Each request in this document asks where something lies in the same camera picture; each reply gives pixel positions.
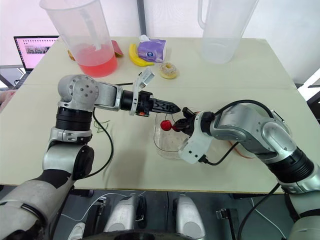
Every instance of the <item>laptop screen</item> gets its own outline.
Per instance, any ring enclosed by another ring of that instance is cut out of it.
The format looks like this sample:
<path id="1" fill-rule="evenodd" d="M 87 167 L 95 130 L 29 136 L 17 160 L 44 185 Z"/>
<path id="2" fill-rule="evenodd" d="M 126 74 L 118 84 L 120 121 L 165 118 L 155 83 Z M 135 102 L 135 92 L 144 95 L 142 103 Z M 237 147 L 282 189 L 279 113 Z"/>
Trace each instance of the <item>laptop screen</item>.
<path id="1" fill-rule="evenodd" d="M 32 71 L 55 43 L 59 36 L 15 36 L 22 64 L 26 71 Z"/>

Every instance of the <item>white cable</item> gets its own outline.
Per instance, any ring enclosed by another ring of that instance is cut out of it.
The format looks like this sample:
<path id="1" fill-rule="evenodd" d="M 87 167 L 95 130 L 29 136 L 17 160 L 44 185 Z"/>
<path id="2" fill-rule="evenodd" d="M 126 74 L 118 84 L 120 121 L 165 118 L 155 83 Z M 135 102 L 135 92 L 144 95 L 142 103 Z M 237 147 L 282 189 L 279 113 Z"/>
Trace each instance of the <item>white cable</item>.
<path id="1" fill-rule="evenodd" d="M 143 194 L 145 194 L 146 191 L 143 191 L 142 193 L 140 193 L 138 196 L 142 196 Z"/>
<path id="2" fill-rule="evenodd" d="M 253 200 L 253 198 L 251 197 L 251 202 L 252 202 L 252 207 L 255 206 L 255 202 Z M 284 233 L 281 231 L 281 229 L 275 224 L 273 223 L 269 218 L 267 218 L 265 215 L 263 215 L 259 210 L 255 209 L 255 211 L 261 216 L 263 217 L 265 220 L 267 220 L 269 223 L 271 223 L 276 229 L 278 229 L 278 231 L 281 233 L 282 237 L 284 239 L 287 239 L 287 237 L 284 235 Z"/>
<path id="3" fill-rule="evenodd" d="M 94 200 L 93 203 L 91 203 L 91 205 L 89 206 L 89 208 L 85 211 L 85 213 L 84 213 L 84 215 L 83 215 L 83 217 L 82 217 L 81 219 L 78 219 L 78 220 L 77 220 L 77 219 L 74 219 L 74 218 L 72 218 L 72 217 L 70 217 L 70 216 L 68 216 L 68 215 L 63 214 L 63 213 L 61 214 L 61 216 L 64 216 L 64 217 L 66 217 L 66 218 L 68 218 L 68 219 L 71 219 L 71 220 L 73 220 L 73 221 L 76 221 L 76 222 L 80 222 L 80 221 L 82 221 L 82 220 L 85 218 L 85 216 L 86 216 L 87 213 L 89 212 L 90 208 L 96 203 L 96 201 L 98 201 L 99 198 L 102 198 L 102 197 L 107 196 L 107 195 L 110 195 L 110 194 L 115 194 L 115 195 L 119 195 L 119 196 L 122 196 L 122 197 L 127 197 L 126 195 L 119 194 L 119 193 L 116 193 L 116 192 L 109 192 L 109 193 L 106 193 L 106 194 L 101 195 L 101 196 L 98 197 L 96 200 Z"/>

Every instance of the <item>white wall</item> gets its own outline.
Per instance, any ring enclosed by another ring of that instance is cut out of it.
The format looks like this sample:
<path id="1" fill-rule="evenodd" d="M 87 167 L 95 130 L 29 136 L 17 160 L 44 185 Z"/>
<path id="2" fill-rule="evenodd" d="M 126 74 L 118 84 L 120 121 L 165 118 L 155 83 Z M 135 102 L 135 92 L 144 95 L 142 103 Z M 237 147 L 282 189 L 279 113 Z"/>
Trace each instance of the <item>white wall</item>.
<path id="1" fill-rule="evenodd" d="M 202 36 L 197 0 L 144 0 L 144 7 L 150 36 Z M 267 39 L 292 79 L 304 83 L 320 68 L 320 0 L 259 0 L 243 37 Z"/>
<path id="2" fill-rule="evenodd" d="M 0 0 L 0 65 L 22 64 L 14 36 L 58 35 L 39 1 Z M 140 35 L 136 0 L 100 1 L 111 36 Z"/>
<path id="3" fill-rule="evenodd" d="M 111 36 L 140 34 L 136 0 L 101 4 Z M 144 7 L 150 36 L 202 36 L 197 0 L 144 0 Z M 0 65 L 21 63 L 13 36 L 56 34 L 39 0 L 0 0 Z M 292 79 L 303 83 L 320 68 L 320 0 L 260 0 L 243 36 L 267 39 Z"/>

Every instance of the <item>pink juice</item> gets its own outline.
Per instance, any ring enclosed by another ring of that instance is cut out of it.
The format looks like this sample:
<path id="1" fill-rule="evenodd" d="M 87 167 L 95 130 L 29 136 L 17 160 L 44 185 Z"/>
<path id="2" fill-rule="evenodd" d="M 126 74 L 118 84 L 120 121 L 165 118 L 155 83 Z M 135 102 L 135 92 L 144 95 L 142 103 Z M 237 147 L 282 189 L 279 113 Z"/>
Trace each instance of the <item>pink juice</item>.
<path id="1" fill-rule="evenodd" d="M 117 68 L 115 51 L 106 44 L 99 50 L 94 46 L 82 48 L 76 54 L 76 61 L 84 74 L 94 78 L 105 77 Z"/>

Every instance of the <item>gray floor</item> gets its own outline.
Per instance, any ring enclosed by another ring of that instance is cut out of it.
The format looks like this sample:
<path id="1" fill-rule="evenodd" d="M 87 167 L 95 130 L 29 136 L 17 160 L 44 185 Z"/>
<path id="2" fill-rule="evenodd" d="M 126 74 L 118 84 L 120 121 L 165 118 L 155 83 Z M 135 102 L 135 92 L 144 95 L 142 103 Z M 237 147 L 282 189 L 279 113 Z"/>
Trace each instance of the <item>gray floor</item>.
<path id="1" fill-rule="evenodd" d="M 12 187 L 5 186 L 0 191 L 0 198 L 7 194 Z M 99 196 L 106 193 L 119 193 L 129 195 L 133 191 L 106 191 L 96 190 L 94 196 L 91 198 L 70 195 L 67 199 L 63 213 L 74 218 L 81 219 L 83 214 L 88 209 L 89 205 Z M 168 231 L 173 232 L 174 218 L 172 214 L 173 200 L 179 196 L 180 192 L 168 192 L 169 197 L 169 215 L 168 215 Z M 232 199 L 227 193 L 205 193 L 205 192 L 186 192 L 187 196 L 191 197 L 196 204 L 202 221 L 206 230 L 207 240 L 231 240 L 229 222 L 227 220 L 218 220 L 216 217 L 216 210 L 221 208 L 236 208 L 239 213 L 239 219 L 246 215 L 251 208 L 248 198 L 246 199 Z M 166 215 L 167 215 L 167 192 L 165 191 L 146 191 L 143 194 L 147 201 L 147 228 L 152 230 L 166 229 Z M 107 195 L 107 202 L 109 210 L 122 198 L 122 196 L 110 194 Z M 255 197 L 254 202 L 257 203 L 261 197 Z M 284 203 L 284 196 L 282 194 L 273 195 L 267 202 L 258 208 L 265 216 L 271 219 L 283 233 L 288 237 L 293 222 L 289 216 L 288 210 Z M 54 239 L 66 240 L 70 231 L 76 224 L 75 221 L 61 216 Z M 242 238 L 244 240 L 281 240 L 281 235 L 277 229 L 269 222 L 263 219 L 257 213 L 253 213 L 248 219 L 244 227 Z"/>

